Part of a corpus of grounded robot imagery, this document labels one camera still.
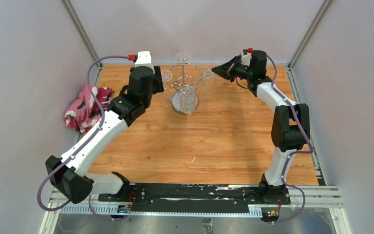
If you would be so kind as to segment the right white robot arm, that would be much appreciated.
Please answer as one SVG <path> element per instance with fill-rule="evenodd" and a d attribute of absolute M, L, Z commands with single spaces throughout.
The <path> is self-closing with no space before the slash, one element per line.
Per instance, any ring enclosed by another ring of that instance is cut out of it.
<path fill-rule="evenodd" d="M 277 87 L 276 79 L 267 75 L 268 61 L 272 59 L 265 51 L 247 49 L 211 69 L 230 82 L 245 80 L 247 89 L 273 111 L 271 139 L 275 149 L 254 193 L 267 204 L 285 194 L 291 162 L 302 152 L 304 145 L 311 145 L 308 105 L 293 101 Z"/>

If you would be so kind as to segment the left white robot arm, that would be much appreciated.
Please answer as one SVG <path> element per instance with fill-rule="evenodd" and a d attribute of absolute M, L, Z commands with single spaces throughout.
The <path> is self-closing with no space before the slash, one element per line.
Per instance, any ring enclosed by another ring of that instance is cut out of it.
<path fill-rule="evenodd" d="M 90 174 L 88 169 L 116 136 L 145 113 L 152 96 L 163 90 L 160 66 L 131 68 L 129 83 L 108 105 L 103 119 L 73 148 L 46 160 L 51 185 L 73 204 L 96 194 L 111 194 L 117 201 L 125 201 L 130 189 L 121 174 Z"/>

